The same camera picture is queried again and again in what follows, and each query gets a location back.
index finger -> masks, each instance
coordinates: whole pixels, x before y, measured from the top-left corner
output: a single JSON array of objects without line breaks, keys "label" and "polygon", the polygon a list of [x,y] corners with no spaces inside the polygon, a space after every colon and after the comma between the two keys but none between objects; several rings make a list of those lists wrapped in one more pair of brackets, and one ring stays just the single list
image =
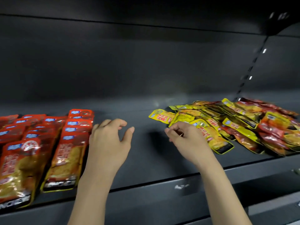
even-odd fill
[{"label": "index finger", "polygon": [[170,129],[172,130],[180,130],[181,132],[185,133],[188,128],[192,125],[183,121],[178,121],[175,124],[171,125]]},{"label": "index finger", "polygon": [[118,128],[118,127],[120,127],[120,126],[126,126],[126,125],[127,125],[127,122],[124,121],[124,120],[122,120],[122,119],[119,119],[119,118],[117,118],[117,119],[111,121],[111,122],[108,124],[108,126],[113,126],[113,127],[115,127],[115,128]]}]

person's right hand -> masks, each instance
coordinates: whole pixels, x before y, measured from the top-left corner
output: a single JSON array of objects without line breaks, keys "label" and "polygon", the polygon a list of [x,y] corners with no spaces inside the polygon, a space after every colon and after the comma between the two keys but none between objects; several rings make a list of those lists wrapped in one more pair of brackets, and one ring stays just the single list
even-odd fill
[{"label": "person's right hand", "polygon": [[181,155],[196,166],[201,167],[215,158],[201,131],[194,125],[179,121],[170,128],[166,128],[165,133]]}]

finger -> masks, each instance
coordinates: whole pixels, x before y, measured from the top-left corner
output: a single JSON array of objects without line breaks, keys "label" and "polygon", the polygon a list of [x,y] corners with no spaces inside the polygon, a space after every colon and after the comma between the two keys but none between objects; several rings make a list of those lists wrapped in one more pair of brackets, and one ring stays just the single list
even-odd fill
[{"label": "finger", "polygon": [[181,138],[174,130],[170,128],[165,128],[165,133],[170,138],[171,141],[175,142],[177,139]]},{"label": "finger", "polygon": [[123,136],[122,143],[130,145],[133,132],[134,132],[134,127],[130,127],[129,129],[127,129],[124,136]]},{"label": "finger", "polygon": [[127,125],[127,122],[124,121],[124,120],[122,120],[122,119],[117,118],[117,119],[111,121],[111,122],[109,123],[109,125],[118,128],[118,127],[120,127],[120,126],[126,126],[126,125]]},{"label": "finger", "polygon": [[106,120],[104,120],[104,121],[99,125],[99,127],[107,126],[110,122],[111,122],[110,119],[106,119]]},{"label": "finger", "polygon": [[173,124],[170,129],[172,130],[180,130],[180,132],[184,133],[187,131],[188,128],[191,127],[191,124],[183,122],[183,121],[178,121],[175,124]]},{"label": "finger", "polygon": [[91,136],[94,134],[94,132],[96,131],[96,129],[99,127],[99,124],[95,124],[93,129],[92,129],[92,134]]}]

fingernail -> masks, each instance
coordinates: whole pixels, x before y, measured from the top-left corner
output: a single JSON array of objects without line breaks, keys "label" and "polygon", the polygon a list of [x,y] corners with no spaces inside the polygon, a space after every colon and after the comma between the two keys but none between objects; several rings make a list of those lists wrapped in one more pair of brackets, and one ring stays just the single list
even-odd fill
[{"label": "fingernail", "polygon": [[134,132],[134,127],[130,127],[129,130],[133,133]]}]

blue label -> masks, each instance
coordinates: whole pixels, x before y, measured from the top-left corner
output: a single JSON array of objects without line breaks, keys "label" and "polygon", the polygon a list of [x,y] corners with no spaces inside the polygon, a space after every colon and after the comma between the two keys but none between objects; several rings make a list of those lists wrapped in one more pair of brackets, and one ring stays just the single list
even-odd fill
[{"label": "blue label", "polygon": [[77,121],[68,121],[68,125],[77,125],[78,122]]},{"label": "blue label", "polygon": [[0,136],[4,135],[4,134],[6,134],[6,133],[8,133],[8,131],[0,132]]},{"label": "blue label", "polygon": [[54,121],[55,118],[46,118],[45,121]]},{"label": "blue label", "polygon": [[65,131],[67,132],[74,132],[76,128],[65,128]]},{"label": "blue label", "polygon": [[22,144],[17,144],[17,145],[9,145],[7,150],[15,150],[17,148],[20,148]]},{"label": "blue label", "polygon": [[64,136],[62,139],[63,140],[71,140],[71,139],[74,139],[74,136]]},{"label": "blue label", "polygon": [[26,138],[35,138],[37,136],[38,136],[38,134],[31,134],[31,133],[29,133],[29,134],[26,135]]}]

